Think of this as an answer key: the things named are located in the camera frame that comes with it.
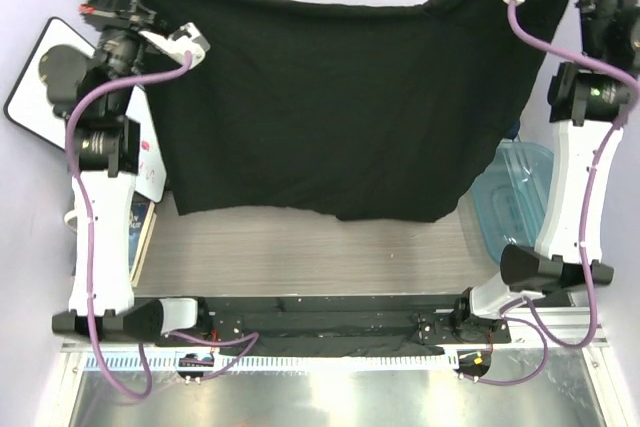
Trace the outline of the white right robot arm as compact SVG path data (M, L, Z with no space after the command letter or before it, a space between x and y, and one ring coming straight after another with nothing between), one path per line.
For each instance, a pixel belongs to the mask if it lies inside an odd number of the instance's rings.
M533 246L506 246L499 273L459 297L454 333L493 332L511 308L557 291L592 292L613 277L601 260L600 221L611 163L639 103L639 0L577 0L580 52L526 32L516 14L525 1L504 0L512 31L560 59L547 98L554 163L546 215Z

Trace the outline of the black printed t-shirt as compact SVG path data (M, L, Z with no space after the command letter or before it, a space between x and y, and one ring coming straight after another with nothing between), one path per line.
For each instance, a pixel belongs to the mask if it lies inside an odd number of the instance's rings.
M492 162L545 57L512 32L504 0L89 0L133 1L211 46L145 89L182 215L271 206L436 221Z

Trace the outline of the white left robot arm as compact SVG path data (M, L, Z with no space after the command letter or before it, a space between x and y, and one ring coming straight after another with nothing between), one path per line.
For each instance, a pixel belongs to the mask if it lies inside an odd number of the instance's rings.
M204 60L209 44L193 23L170 33L146 10L85 6L82 13L102 31L96 51L86 55L55 45L38 66L53 113L65 125L77 214L74 285L67 309L53 316L52 329L96 341L153 342L195 327L199 302L135 302L128 235L141 127L126 111L136 86L184 75Z

